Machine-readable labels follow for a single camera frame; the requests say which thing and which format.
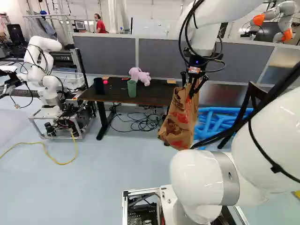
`brown paper bag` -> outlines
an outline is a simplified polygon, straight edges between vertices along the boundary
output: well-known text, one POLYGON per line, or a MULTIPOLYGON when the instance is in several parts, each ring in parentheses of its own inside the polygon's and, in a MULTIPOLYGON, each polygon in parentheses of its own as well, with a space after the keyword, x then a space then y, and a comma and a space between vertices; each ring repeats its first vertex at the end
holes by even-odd
POLYGON ((158 138, 177 150, 189 149, 194 139, 198 117, 199 92, 189 98, 192 84, 175 88, 168 115, 158 132, 158 138))

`green cup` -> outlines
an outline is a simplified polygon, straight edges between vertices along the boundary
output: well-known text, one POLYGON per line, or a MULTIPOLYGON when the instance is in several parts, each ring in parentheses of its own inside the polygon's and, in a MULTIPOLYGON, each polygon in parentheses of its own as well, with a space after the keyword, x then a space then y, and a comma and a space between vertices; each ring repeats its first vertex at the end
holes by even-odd
POLYGON ((128 95, 131 98, 136 97, 136 82, 133 80, 127 81, 128 95))

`pink stuffed animal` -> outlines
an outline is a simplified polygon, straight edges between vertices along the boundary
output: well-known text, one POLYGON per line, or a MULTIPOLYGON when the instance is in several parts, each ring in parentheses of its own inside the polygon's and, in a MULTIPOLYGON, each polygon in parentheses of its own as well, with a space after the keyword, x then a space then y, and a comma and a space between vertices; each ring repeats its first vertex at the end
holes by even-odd
POLYGON ((129 71, 129 75, 131 75, 131 80, 138 81, 140 80, 141 82, 144 83, 145 86, 150 85, 150 74, 143 72, 140 68, 138 67, 133 67, 129 71))

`computer screen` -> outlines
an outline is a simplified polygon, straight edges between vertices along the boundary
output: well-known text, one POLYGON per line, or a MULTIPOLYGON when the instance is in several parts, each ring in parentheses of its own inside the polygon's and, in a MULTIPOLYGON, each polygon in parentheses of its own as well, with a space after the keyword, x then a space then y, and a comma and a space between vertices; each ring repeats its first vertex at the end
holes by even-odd
POLYGON ((77 30, 85 30, 84 21, 75 20, 74 22, 77 30))

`table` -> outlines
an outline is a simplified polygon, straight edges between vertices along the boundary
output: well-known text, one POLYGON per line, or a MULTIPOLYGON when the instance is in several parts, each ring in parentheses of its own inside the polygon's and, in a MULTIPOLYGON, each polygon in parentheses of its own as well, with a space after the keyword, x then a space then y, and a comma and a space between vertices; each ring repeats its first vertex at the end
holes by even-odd
POLYGON ((136 97, 131 98, 128 96, 127 81, 128 79, 125 78, 109 77, 108 83, 104 84, 105 95, 96 94, 95 87, 92 85, 79 97, 81 100, 97 102, 102 124, 97 140, 102 140, 115 114, 115 111, 111 110, 109 116, 106 117, 104 102, 169 106, 176 87, 176 84, 168 83, 165 80, 151 80, 148 87, 145 87, 142 82, 138 82, 136 97))

